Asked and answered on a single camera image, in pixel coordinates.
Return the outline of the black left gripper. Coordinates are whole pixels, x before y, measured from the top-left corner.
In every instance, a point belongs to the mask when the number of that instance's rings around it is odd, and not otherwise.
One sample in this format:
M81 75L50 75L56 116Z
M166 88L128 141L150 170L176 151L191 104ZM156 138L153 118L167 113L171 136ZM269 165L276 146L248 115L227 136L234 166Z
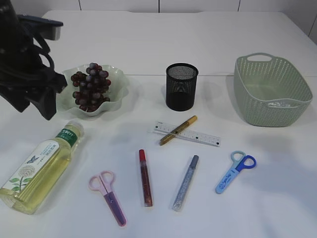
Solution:
M56 94L67 83L55 71L46 41L59 39L62 26L60 21L16 14L11 1L0 2L0 95L20 113L31 102L46 120L56 114Z

